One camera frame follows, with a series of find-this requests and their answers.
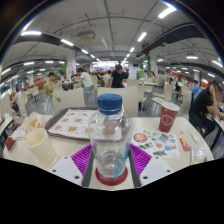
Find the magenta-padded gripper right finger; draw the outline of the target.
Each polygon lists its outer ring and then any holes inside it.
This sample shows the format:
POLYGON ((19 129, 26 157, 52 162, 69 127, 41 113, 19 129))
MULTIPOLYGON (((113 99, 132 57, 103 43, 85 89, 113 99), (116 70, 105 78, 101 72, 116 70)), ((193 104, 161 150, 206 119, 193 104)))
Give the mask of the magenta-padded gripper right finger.
POLYGON ((130 168, 134 187, 142 187, 173 173, 173 169, 159 156, 130 145, 130 168))

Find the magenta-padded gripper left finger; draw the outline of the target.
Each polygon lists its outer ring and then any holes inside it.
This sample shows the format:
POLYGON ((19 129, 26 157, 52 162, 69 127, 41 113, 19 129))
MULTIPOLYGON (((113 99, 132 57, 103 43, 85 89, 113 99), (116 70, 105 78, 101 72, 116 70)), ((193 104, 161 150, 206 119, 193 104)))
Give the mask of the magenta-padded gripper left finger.
POLYGON ((93 153, 88 145, 72 156, 63 156, 51 169, 50 173, 76 185, 88 187, 93 167, 93 153))

